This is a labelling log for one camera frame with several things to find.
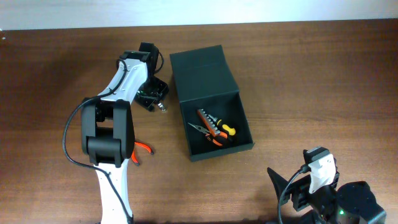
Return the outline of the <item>silver combination wrench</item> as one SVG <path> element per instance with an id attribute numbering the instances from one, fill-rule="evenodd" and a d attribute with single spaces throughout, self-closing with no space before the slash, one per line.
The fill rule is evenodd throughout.
<path id="1" fill-rule="evenodd" d="M 159 109 L 160 109 L 162 112 L 166 112 L 166 111 L 167 111 L 165 105 L 164 105 L 161 101 L 158 102 L 157 106 L 159 107 Z"/>

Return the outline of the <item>dark green box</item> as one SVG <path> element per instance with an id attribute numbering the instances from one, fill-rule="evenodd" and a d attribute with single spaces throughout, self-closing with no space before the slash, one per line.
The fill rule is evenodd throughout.
<path id="1" fill-rule="evenodd" d="M 175 87 L 192 162 L 253 148 L 243 104 L 221 45 L 170 54 Z M 193 127 L 205 127 L 197 111 L 203 109 L 236 130 L 227 146 L 217 146 Z"/>

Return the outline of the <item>orange socket bit rail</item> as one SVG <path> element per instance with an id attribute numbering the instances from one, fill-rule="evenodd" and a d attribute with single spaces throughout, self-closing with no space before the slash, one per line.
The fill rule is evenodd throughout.
<path id="1" fill-rule="evenodd" d="M 210 119 L 209 115 L 205 112 L 204 109 L 198 109 L 197 114 L 202 123 L 205 125 L 205 128 L 212 136 L 221 135 L 221 131 L 216 127 L 216 124 Z"/>

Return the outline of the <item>yellow black stubby screwdriver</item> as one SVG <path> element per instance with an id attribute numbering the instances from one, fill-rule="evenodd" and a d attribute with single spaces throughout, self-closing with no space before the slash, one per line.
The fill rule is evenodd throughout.
<path id="1" fill-rule="evenodd" d="M 229 136 L 236 135 L 236 129 L 226 124 L 221 118 L 210 115 L 211 120 L 216 124 L 216 127 Z"/>

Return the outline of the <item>orange black long-nose pliers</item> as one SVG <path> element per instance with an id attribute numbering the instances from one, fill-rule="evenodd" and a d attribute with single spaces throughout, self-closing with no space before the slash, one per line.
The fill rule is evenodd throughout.
<path id="1" fill-rule="evenodd" d="M 212 142 L 213 144 L 219 147 L 227 147 L 231 145 L 231 143 L 233 142 L 232 139 L 222 131 L 220 131 L 218 134 L 212 135 L 210 131 L 204 128 L 203 126 L 199 126 L 192 123 L 188 124 L 193 128 L 195 128 L 197 131 L 203 133 L 209 142 Z"/>

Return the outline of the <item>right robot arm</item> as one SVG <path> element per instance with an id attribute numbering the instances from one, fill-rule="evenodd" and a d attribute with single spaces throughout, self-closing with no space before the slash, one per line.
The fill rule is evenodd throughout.
<path id="1" fill-rule="evenodd" d="M 350 182 L 337 188 L 340 177 L 336 159 L 325 147 L 303 151 L 304 165 L 289 179 L 270 167 L 267 173 L 278 199 L 277 221 L 282 223 L 281 207 L 288 201 L 295 211 L 312 209 L 292 223 L 382 224 L 386 211 L 377 203 L 369 184 Z"/>

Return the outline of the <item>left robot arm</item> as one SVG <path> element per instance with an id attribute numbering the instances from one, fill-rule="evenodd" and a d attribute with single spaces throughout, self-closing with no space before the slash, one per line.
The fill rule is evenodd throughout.
<path id="1" fill-rule="evenodd" d="M 125 51 L 108 86 L 81 106 L 81 145 L 94 168 L 101 194 L 102 223 L 133 223 L 129 204 L 127 168 L 137 145 L 131 104 L 147 111 L 162 104 L 169 87 L 156 77 L 164 58 L 153 44 L 143 42 L 137 51 Z"/>

